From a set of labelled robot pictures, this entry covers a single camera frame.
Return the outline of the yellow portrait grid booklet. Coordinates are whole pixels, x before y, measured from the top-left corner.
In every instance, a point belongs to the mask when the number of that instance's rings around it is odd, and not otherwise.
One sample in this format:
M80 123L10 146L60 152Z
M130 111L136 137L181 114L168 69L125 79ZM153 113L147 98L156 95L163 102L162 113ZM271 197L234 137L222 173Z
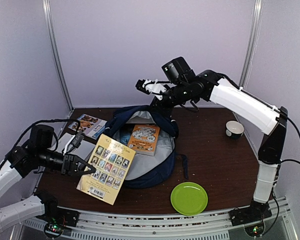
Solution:
M135 154L136 152L128 146L101 134L88 160L95 171L83 175L76 189L113 205Z

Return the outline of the navy blue student backpack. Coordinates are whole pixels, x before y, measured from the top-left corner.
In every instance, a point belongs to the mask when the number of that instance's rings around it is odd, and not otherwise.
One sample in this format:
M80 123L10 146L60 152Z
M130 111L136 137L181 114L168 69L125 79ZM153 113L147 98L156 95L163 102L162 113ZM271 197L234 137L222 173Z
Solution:
M173 173L177 159L177 122L149 105L121 107L105 124L104 134L120 142L120 130L133 130L135 124L155 124L160 128L154 156L136 153L123 185L129 189L145 189L166 181Z

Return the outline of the orange cartoon booklet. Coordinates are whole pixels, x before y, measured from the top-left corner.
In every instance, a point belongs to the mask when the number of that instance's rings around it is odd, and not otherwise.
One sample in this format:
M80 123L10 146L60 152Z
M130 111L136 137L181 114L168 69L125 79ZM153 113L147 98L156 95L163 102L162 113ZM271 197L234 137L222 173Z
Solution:
M155 124L135 124L127 146L138 154L154 156L160 128Z

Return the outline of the dark Wuthering Heights book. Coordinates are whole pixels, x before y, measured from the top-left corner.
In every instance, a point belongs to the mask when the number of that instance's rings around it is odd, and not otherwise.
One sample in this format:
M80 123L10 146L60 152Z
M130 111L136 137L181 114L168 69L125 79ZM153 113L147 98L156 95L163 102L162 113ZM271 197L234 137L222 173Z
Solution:
M130 141L132 135L131 129L121 129L119 132L119 141L121 144L128 146L128 143Z

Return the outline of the white paperback book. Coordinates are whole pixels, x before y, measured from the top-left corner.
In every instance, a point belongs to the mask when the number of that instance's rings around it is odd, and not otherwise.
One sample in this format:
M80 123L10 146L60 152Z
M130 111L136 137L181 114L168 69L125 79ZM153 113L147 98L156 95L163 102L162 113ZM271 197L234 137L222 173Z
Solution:
M72 135L70 133L65 133L59 140L58 140L58 148L56 151L58 153L62 153L66 143L71 139ZM70 153L73 155L79 156L81 159L85 160L86 162L90 158L95 145L88 141L82 140L80 146L78 148L74 148Z

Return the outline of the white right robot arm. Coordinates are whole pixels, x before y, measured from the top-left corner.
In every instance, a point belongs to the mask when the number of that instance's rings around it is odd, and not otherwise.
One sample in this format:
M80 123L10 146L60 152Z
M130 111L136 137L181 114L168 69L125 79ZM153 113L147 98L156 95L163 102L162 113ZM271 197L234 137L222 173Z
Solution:
M142 86L156 97L156 106L170 109L200 99L220 105L255 125L263 133L257 158L259 170L252 206L246 210L249 220L258 220L265 212L279 172L287 133L288 111L258 99L239 87L224 73L204 70L195 74L183 57L177 57L162 66L173 87L163 81L147 80Z

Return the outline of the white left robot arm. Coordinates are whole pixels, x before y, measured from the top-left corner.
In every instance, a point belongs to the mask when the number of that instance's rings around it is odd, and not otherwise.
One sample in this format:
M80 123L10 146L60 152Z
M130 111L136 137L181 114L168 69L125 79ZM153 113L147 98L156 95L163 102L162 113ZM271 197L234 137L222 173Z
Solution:
M54 128L39 124L30 127L29 139L15 144L0 163L0 198L29 173L45 167L62 175L90 175L96 168L77 155L50 150ZM39 191L30 197L0 208L0 234L8 228L33 217L47 218L57 222L62 218L58 200L47 191Z

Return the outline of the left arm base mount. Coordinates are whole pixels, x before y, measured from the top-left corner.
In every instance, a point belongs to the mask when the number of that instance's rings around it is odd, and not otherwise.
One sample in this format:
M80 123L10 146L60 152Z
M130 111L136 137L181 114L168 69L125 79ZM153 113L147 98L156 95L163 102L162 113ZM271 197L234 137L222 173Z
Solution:
M35 218L45 222L43 233L48 239L55 240L59 237L69 236L72 227L77 226L79 216L80 213L76 210L58 207L55 216L41 215Z

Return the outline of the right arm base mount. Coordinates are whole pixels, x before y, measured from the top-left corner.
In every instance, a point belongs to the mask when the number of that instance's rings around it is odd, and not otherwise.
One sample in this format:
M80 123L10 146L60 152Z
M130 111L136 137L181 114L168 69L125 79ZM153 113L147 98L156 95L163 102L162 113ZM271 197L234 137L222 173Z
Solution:
M247 206L234 208L229 211L229 218L233 227L243 226L245 233L252 238L261 237L265 230L265 219L272 216L271 210Z

